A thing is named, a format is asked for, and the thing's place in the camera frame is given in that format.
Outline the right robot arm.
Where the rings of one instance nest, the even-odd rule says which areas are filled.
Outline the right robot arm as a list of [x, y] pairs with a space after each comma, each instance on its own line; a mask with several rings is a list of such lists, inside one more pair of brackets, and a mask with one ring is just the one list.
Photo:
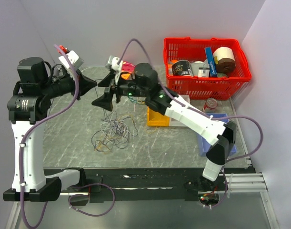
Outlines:
[[99, 82], [104, 87], [101, 97], [92, 101], [93, 106], [113, 110], [112, 100], [119, 103], [122, 96], [143, 97], [145, 104], [161, 115], [173, 118], [203, 137], [210, 148], [202, 175], [194, 182], [195, 190], [208, 191], [218, 185], [218, 176], [235, 144], [237, 125], [223, 122], [202, 113], [182, 96], [159, 82], [157, 72], [149, 63], [134, 67], [131, 80], [124, 80], [117, 67], [109, 67], [109, 74]]

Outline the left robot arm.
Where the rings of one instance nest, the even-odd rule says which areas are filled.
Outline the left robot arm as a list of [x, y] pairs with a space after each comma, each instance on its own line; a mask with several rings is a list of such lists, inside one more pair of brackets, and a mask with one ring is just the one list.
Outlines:
[[87, 186], [83, 168], [44, 174], [43, 137], [51, 100], [75, 94], [74, 79], [67, 71], [53, 77], [48, 68], [54, 70], [40, 57], [25, 58], [17, 67], [20, 80], [7, 104], [15, 141], [15, 173], [11, 188], [3, 193], [4, 201], [55, 201], [69, 187], [81, 192]]

